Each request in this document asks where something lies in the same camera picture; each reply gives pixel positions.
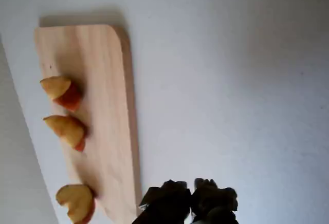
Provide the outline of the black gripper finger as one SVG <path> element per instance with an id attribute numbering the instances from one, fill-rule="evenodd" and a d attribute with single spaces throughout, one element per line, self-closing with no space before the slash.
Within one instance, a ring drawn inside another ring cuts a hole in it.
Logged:
<path id="1" fill-rule="evenodd" d="M 196 178 L 191 196 L 193 223 L 238 223 L 237 193 L 233 188 L 219 188 L 213 179 Z"/>
<path id="2" fill-rule="evenodd" d="M 168 180 L 150 187 L 139 208 L 142 212 L 133 224 L 184 223 L 190 214 L 191 192 L 185 181 Z"/>

